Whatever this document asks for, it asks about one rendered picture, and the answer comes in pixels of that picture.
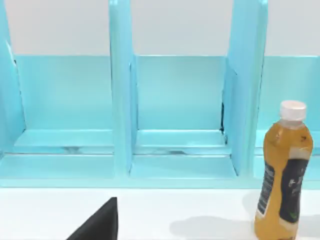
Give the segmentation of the light blue rack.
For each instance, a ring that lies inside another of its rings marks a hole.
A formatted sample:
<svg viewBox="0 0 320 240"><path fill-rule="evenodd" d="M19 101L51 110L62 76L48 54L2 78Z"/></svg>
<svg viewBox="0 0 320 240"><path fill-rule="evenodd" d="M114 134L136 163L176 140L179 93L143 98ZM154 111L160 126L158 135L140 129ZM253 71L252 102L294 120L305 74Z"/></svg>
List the light blue rack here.
<svg viewBox="0 0 320 240"><path fill-rule="evenodd" d="M0 0L0 187L259 188L284 100L320 189L320 0Z"/></svg>

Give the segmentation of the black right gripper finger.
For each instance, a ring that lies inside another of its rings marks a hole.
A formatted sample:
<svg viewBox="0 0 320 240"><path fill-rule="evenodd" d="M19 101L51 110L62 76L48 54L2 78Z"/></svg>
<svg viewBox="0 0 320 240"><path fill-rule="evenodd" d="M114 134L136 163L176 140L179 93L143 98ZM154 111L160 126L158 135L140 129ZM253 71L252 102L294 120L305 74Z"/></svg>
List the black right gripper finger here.
<svg viewBox="0 0 320 240"><path fill-rule="evenodd" d="M117 197L111 197L66 240L118 240Z"/></svg>

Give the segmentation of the orange bottle with white cap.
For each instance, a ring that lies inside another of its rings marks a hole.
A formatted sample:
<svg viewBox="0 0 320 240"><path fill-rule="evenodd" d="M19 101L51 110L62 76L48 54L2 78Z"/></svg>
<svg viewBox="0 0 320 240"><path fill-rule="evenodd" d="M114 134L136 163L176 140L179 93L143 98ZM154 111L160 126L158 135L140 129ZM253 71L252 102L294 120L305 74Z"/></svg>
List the orange bottle with white cap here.
<svg viewBox="0 0 320 240"><path fill-rule="evenodd" d="M263 141L264 175L254 217L258 240L295 240L303 178L313 150L305 103L284 100Z"/></svg>

